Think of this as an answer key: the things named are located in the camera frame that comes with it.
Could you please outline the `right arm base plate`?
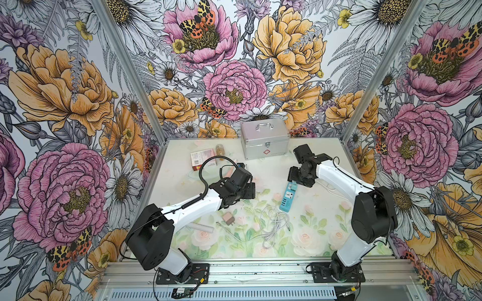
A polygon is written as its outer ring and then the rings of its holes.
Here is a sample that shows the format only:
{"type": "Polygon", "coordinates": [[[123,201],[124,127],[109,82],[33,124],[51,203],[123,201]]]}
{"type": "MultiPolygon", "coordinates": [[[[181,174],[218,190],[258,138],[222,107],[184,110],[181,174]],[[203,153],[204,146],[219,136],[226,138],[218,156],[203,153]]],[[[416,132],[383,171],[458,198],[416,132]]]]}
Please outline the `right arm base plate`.
{"type": "Polygon", "coordinates": [[[313,262],[305,271],[312,275],[314,283],[364,283],[366,281],[361,264],[345,267],[338,262],[313,262]]]}

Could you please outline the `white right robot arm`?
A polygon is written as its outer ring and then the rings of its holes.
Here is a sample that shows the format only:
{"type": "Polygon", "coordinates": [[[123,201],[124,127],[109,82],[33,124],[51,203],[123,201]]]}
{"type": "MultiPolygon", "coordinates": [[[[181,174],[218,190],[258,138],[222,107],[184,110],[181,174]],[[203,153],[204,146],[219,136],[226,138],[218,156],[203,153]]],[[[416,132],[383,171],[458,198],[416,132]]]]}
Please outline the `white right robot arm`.
{"type": "Polygon", "coordinates": [[[360,269],[363,257],[382,238],[388,238],[399,225],[394,207],[394,191],[376,187],[351,175],[327,154],[314,154],[309,145],[293,150],[300,167],[289,170],[288,180],[311,188],[322,180],[340,192],[353,205],[351,228],[353,233],[345,244],[331,256],[331,263],[320,269],[335,282],[350,280],[360,269]]]}

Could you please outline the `teal power strip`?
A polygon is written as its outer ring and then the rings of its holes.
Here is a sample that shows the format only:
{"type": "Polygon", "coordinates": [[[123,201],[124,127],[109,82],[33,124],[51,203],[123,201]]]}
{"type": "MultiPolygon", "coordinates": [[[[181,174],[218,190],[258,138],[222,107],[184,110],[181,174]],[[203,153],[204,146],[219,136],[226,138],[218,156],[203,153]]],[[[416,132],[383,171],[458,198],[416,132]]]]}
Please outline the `teal power strip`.
{"type": "Polygon", "coordinates": [[[286,186],[284,196],[282,197],[279,209],[285,213],[288,213],[291,209],[292,202],[294,200],[297,191],[297,183],[289,182],[286,186]]]}

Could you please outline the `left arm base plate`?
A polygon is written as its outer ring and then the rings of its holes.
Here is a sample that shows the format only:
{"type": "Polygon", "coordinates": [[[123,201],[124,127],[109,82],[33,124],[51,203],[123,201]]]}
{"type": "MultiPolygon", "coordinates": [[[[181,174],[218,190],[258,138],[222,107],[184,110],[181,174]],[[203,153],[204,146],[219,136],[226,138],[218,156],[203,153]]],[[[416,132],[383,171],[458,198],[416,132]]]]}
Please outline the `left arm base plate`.
{"type": "Polygon", "coordinates": [[[201,281],[201,279],[203,279],[203,283],[207,283],[209,271],[209,263],[189,263],[179,275],[174,275],[171,272],[161,268],[155,278],[155,284],[197,284],[199,281],[201,281]]]}

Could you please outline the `pink electric toothbrush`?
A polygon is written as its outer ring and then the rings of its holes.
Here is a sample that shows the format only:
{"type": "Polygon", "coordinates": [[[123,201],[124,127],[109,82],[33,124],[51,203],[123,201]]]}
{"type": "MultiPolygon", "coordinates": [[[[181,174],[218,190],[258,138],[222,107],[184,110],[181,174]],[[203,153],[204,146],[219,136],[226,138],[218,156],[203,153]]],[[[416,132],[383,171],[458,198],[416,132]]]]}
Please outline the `pink electric toothbrush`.
{"type": "Polygon", "coordinates": [[[230,178],[234,171],[235,171],[235,168],[234,168],[234,167],[230,167],[230,168],[228,169],[228,171],[226,172],[225,177],[226,177],[226,178],[230,178]]]}

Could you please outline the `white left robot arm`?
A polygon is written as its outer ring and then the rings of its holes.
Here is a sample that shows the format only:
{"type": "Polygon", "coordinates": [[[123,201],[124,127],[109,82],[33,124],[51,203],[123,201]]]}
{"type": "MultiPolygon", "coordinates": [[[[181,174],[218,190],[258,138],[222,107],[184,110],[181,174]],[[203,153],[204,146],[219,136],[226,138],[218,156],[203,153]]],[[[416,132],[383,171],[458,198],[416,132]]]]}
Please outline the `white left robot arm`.
{"type": "Polygon", "coordinates": [[[181,249],[171,246],[174,234],[198,218],[227,209],[242,199],[256,197],[252,174],[228,157],[208,158],[199,168],[198,175],[204,184],[202,193],[164,208],[158,208],[155,204],[147,205],[124,240],[144,270],[155,269],[178,283],[185,283],[192,277],[193,263],[181,249]],[[220,179],[208,184],[203,177],[203,169],[216,159],[228,161],[234,167],[234,172],[225,177],[220,168],[220,179]]]}

